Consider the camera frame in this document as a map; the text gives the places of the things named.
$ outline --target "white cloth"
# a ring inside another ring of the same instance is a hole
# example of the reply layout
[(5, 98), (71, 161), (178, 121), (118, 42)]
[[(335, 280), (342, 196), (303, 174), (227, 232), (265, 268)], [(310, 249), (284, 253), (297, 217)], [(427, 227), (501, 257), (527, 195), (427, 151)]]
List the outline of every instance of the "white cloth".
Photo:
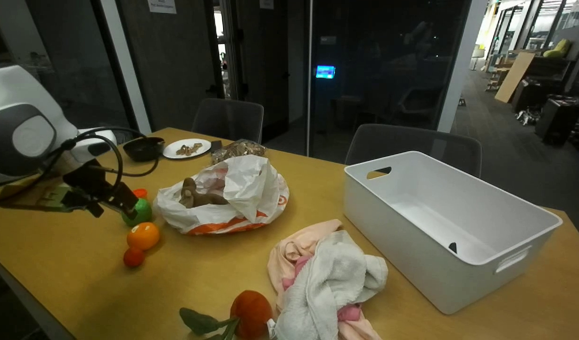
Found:
[(276, 334), (282, 340), (337, 340), (338, 310), (367, 302), (386, 283), (384, 257), (365, 255), (346, 230), (333, 232), (284, 295)]

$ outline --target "chair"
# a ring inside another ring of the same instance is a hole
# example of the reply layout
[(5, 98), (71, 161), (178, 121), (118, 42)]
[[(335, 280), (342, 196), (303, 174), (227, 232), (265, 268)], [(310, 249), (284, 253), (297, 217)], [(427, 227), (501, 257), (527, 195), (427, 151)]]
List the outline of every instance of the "chair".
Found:
[(350, 144), (346, 164), (404, 151), (427, 153), (474, 176), (482, 172), (482, 147), (476, 140), (438, 130), (378, 123), (359, 127)]
[(263, 144), (265, 106), (255, 102), (205, 98), (199, 104), (191, 130)]

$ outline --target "plastic bag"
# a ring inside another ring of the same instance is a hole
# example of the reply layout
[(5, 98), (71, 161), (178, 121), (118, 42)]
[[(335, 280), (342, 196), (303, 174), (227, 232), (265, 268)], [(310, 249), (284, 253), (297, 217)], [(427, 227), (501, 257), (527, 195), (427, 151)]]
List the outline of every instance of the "plastic bag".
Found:
[(229, 234), (261, 229), (280, 217), (289, 204), (286, 178), (257, 155), (231, 157), (193, 176), (199, 193), (223, 181), (229, 204), (188, 208), (182, 200), (184, 181), (159, 191), (156, 210), (184, 234)]

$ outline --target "white plate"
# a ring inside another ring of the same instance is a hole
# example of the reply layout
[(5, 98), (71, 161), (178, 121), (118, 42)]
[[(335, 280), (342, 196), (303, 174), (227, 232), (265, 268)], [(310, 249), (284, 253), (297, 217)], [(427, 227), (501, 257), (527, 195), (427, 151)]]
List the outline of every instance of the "white plate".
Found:
[[(193, 147), (195, 144), (201, 144), (201, 147), (195, 153), (191, 153), (191, 155), (178, 153), (184, 145)], [(193, 157), (205, 155), (210, 149), (212, 149), (210, 140), (188, 138), (188, 140), (176, 140), (174, 144), (167, 145), (163, 149), (163, 157), (167, 157), (167, 159), (193, 159)]]

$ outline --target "white plastic bin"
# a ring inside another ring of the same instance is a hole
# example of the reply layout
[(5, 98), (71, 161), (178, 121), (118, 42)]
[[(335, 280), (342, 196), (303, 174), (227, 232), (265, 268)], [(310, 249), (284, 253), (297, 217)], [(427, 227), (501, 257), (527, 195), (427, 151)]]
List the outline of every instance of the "white plastic bin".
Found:
[(346, 215), (444, 314), (523, 274), (563, 223), (418, 151), (348, 166)]

